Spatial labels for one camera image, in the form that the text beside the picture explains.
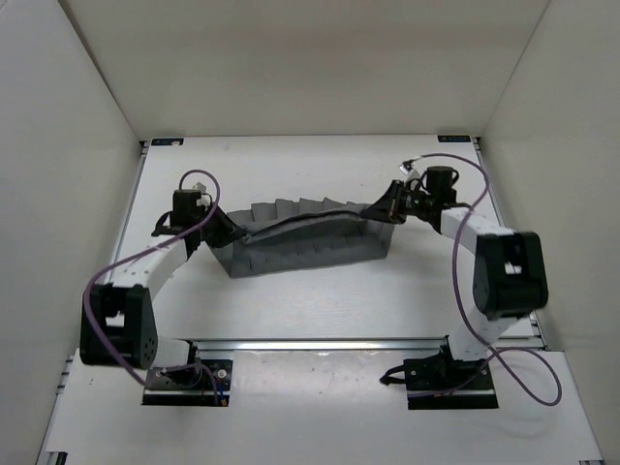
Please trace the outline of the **grey pleated skirt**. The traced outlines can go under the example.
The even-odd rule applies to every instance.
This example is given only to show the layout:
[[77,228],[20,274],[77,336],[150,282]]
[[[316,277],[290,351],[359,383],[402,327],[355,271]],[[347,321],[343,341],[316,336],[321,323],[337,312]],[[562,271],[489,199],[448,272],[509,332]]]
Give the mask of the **grey pleated skirt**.
[[232,279],[382,260],[393,224],[363,219],[364,203],[277,199],[228,217],[241,236],[212,254]]

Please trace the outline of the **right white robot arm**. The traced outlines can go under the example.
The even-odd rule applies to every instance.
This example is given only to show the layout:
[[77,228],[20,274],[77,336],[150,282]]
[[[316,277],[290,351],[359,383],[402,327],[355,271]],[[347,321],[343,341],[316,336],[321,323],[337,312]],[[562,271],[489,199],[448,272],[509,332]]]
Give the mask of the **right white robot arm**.
[[411,163],[402,170],[408,173],[406,180],[394,180],[376,202],[362,210],[361,217],[400,225],[413,216],[453,240],[453,265],[457,265],[460,247],[472,254],[474,307],[465,310],[454,270],[452,285],[463,324],[447,337],[448,354],[434,364],[438,383],[456,388],[469,376],[468,363],[485,359],[508,328],[546,305],[541,240],[534,232],[501,227],[459,202],[457,170],[434,166],[418,173]]

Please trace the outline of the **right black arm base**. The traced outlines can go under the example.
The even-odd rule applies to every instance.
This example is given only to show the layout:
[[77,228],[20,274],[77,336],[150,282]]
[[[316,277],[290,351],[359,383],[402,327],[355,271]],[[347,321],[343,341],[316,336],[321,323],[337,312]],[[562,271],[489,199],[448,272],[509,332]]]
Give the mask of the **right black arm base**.
[[495,410],[499,408],[488,361],[456,360],[447,345],[433,356],[405,358],[380,378],[402,385],[409,411]]

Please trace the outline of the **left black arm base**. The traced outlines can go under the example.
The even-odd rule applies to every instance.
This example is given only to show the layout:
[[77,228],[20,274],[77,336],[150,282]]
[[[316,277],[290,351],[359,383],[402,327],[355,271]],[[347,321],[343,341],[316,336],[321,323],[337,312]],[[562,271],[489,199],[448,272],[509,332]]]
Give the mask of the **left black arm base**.
[[153,366],[146,381],[142,406],[226,408],[231,401],[233,359],[201,356],[198,367],[183,370]]

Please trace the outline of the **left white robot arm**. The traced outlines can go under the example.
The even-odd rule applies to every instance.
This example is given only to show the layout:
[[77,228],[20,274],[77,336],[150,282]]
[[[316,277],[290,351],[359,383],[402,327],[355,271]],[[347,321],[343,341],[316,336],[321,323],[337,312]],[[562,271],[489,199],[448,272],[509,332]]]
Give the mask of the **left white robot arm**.
[[199,185],[175,190],[172,210],[157,221],[146,249],[123,260],[107,282],[95,282],[84,292],[82,363],[132,370],[168,366],[183,386],[200,379],[202,361],[192,354],[192,344],[158,335],[153,302],[202,244],[220,248],[242,235],[217,200]]

